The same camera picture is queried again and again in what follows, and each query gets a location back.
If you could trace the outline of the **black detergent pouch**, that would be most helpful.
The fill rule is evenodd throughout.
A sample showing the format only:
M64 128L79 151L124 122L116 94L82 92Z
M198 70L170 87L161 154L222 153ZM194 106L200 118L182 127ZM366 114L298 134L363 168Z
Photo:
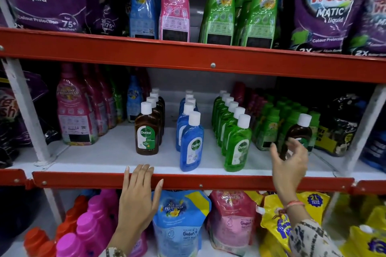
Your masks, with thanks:
M321 109L315 148L343 157L350 148L368 102L356 94L330 100Z

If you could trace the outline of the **pink softener refill pouch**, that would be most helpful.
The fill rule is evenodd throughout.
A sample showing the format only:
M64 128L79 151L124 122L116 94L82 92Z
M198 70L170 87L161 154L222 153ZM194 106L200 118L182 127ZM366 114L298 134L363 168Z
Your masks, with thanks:
M213 190L208 232L214 249L244 257L262 196L257 191Z

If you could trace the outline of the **dark purple detergent pouch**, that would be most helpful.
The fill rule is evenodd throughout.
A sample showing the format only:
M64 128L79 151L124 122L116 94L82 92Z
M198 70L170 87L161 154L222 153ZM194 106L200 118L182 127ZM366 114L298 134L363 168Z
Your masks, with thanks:
M86 0L85 31L94 35L122 36L123 0Z

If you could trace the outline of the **patterned white black sleeve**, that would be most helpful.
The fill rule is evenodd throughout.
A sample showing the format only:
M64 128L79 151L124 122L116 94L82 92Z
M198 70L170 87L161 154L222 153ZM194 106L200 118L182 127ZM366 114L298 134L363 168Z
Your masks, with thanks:
M314 220L292 227L289 237L292 257L344 257L326 231Z

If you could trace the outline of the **yellow detergent pouch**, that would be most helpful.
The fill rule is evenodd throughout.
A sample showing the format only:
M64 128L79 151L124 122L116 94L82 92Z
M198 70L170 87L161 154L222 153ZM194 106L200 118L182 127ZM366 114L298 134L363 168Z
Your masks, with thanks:
M259 245L260 257L293 257L288 238L282 240L269 231L264 233Z
M340 251L344 257L386 257L386 230L351 226Z
M359 215L364 225L386 231L386 196L363 196Z
M305 204L306 211L319 224L322 222L330 196L317 191L297 193L298 199ZM259 208L262 215L261 227L282 240L290 238L292 230L288 216L277 195L268 195L264 199L264 207Z

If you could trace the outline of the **group of dark pink bottles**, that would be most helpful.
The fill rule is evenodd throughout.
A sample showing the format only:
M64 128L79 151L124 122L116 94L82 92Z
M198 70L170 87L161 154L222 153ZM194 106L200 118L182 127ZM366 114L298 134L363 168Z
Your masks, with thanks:
M240 107L245 108L245 113L252 117L259 116L263 106L268 102L263 89L247 87L243 82L235 82L231 96Z

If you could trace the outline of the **brown antiseptic bottle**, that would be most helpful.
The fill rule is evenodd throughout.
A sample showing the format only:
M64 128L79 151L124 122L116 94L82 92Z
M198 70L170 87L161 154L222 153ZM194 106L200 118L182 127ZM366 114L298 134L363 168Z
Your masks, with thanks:
M159 152L161 119L153 111L151 102L141 103L141 113L135 119L136 152L152 156Z
M312 130L310 128L312 116L306 113L300 113L293 110L287 117L281 127L278 137L278 152L282 160L287 159L287 152L289 151L286 142L289 138L299 141L306 149L312 137Z
M164 135L164 126L165 126L165 107L164 104L161 102L159 99L159 95L156 92L151 92L150 97L156 98L156 109L159 111L160 116L161 116L161 131L162 131L162 136Z
M163 131L162 114L161 114L160 108L157 107L156 97L147 97L146 101L151 103L151 107L152 107L152 114L151 115L157 119L158 145L161 146L161 144L162 144L162 131Z
M160 92L160 89L159 88L153 88L152 89L152 93L155 93L157 94L157 98L158 98L158 102L157 102L157 106L161 106L162 107L162 127L164 128L165 127L165 100L160 96L159 94Z

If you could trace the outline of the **short red shelf beam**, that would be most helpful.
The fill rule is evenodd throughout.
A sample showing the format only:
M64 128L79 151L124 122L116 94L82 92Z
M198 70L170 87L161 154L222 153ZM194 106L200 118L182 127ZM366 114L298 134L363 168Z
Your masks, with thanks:
M351 189L352 195L386 195L386 180L361 180Z
M28 182L22 169L0 169L0 186L25 186Z

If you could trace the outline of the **person's right hand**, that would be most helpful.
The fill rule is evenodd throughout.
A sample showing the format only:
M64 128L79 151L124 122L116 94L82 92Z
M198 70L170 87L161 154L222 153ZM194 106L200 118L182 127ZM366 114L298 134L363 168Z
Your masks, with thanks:
M292 155L285 161L281 159L281 167L278 171L272 171L273 184L283 205L298 200L297 188L308 165L308 151L299 141L289 138L286 145Z

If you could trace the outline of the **magenta cap bottle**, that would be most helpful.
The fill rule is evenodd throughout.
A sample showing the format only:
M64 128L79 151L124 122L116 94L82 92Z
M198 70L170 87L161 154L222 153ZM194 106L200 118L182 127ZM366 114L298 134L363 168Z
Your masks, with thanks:
M101 189L100 196L107 207L109 217L114 227L118 225L119 198L116 189Z
M104 243L107 246L114 233L113 220L110 218L108 207L104 202L104 198L96 195L90 198L88 202L88 212L96 219L104 236Z
M88 257L83 242L75 233L68 233L56 244L56 257Z
M107 239L102 227L90 212L85 212L77 219L76 234L82 241L88 257L98 257L107 246Z
M143 257L147 253L147 250L148 250L148 245L147 245L146 232L143 231L141 233L140 239L135 244L132 252L128 257Z

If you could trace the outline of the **blue fabric softener bottle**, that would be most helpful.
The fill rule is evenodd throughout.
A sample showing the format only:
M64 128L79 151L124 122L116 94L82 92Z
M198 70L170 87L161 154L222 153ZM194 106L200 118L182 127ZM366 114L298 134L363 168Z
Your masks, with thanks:
M142 87L135 74L130 75L130 82L127 90L127 119L129 123L134 123L141 113L141 103L143 101Z
M132 38L156 40L158 37L156 0L130 0L128 15Z

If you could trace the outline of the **person's left forearm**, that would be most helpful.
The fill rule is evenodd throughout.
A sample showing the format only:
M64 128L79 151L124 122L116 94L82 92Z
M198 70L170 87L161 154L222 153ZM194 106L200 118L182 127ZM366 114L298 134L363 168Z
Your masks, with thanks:
M128 255L131 253L136 242L136 235L133 235L130 230L126 231L117 228L107 248L115 248L121 250L124 254Z

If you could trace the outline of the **long red shelf beam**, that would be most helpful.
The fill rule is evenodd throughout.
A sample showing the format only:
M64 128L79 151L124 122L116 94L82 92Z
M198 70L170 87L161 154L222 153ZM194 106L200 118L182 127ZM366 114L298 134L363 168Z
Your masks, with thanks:
M386 58L0 27L0 58L386 84Z

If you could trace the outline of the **person's left hand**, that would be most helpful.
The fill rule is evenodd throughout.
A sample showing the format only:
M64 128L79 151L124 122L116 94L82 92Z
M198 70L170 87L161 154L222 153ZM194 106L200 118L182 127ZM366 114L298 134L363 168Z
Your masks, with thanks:
M154 193L151 188L151 179L154 167L149 166L149 190L141 192L138 190L138 166L130 172L128 191L125 194L121 193L118 215L118 229L130 230L133 235L136 235L136 241L157 212L151 208Z

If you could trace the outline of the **white shelf upright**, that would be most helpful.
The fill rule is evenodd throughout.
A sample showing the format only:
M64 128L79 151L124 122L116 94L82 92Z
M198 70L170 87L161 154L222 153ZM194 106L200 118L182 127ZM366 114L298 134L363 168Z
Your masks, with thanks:
M2 64L37 156L37 161L34 162L34 165L37 167L48 165L55 159L52 158L47 147L20 61L5 54L5 48L2 44L0 44L0 53L5 56Z
M364 111L358 130L345 157L344 167L346 168L346 176L350 176L352 174L385 102L386 84L378 84L375 87L369 103Z

